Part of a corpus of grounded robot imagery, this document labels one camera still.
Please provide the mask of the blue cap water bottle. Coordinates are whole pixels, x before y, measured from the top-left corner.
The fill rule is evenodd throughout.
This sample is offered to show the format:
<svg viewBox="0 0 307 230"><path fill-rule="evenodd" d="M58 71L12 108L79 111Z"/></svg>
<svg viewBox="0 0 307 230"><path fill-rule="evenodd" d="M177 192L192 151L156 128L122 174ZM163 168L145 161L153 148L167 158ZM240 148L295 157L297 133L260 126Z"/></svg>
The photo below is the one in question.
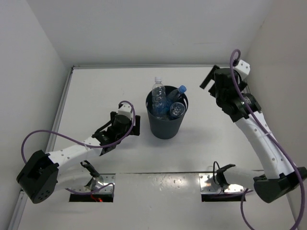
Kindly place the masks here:
<svg viewBox="0 0 307 230"><path fill-rule="evenodd" d="M187 88L184 85L181 85L179 88L174 89L166 96L166 102L168 106L171 106L173 103L177 102L182 94L186 92Z"/></svg>

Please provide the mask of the clear unlabelled plastic bottle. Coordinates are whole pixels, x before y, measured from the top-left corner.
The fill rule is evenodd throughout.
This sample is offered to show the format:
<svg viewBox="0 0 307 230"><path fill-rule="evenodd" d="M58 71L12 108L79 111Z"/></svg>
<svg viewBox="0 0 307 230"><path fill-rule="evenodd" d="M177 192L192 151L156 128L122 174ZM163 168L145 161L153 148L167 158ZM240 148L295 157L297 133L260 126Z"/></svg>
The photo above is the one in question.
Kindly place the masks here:
<svg viewBox="0 0 307 230"><path fill-rule="evenodd" d="M153 115L159 119L166 117L166 91L160 77L155 77L155 84L152 87Z"/></svg>

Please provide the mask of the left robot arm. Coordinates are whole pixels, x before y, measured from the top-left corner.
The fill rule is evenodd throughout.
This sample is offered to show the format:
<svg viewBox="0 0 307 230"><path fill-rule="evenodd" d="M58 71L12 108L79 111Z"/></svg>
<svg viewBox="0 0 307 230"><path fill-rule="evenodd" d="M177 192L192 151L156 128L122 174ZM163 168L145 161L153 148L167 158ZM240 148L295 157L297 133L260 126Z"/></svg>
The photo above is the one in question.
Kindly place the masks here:
<svg viewBox="0 0 307 230"><path fill-rule="evenodd" d="M60 173L71 166L114 150L129 135L139 136L139 115L132 118L118 112L110 115L110 121L85 141L58 151L38 150L32 154L16 178L32 203L39 204L49 198L59 188Z"/></svg>

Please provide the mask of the white cap blue label bottle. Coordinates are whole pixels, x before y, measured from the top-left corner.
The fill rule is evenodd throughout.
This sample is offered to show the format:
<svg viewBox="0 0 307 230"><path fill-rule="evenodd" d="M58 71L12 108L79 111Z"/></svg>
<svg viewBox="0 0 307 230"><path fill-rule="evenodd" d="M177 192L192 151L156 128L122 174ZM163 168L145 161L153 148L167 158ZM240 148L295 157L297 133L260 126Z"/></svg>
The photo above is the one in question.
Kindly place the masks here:
<svg viewBox="0 0 307 230"><path fill-rule="evenodd" d="M169 116L171 119L177 119L182 117L186 112L186 108L183 103L175 102L170 106Z"/></svg>

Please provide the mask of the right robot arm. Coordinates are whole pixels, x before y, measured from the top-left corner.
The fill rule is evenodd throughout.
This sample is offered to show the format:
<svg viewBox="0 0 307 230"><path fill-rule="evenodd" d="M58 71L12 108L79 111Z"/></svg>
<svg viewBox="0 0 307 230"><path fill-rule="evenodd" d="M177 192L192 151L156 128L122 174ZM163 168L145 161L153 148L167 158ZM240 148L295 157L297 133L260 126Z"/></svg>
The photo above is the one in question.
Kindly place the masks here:
<svg viewBox="0 0 307 230"><path fill-rule="evenodd" d="M216 171L213 176L215 183L222 188L230 184L239 184L255 191L266 203L271 203L297 188L297 174L289 160L270 140L270 129L266 128L263 131L255 121L258 119L263 125L266 124L261 106L255 97L250 93L239 97L229 68L213 66L200 87L204 89L211 80L214 84L209 89L210 95L246 136L264 169L264 173L261 174L228 164Z"/></svg>

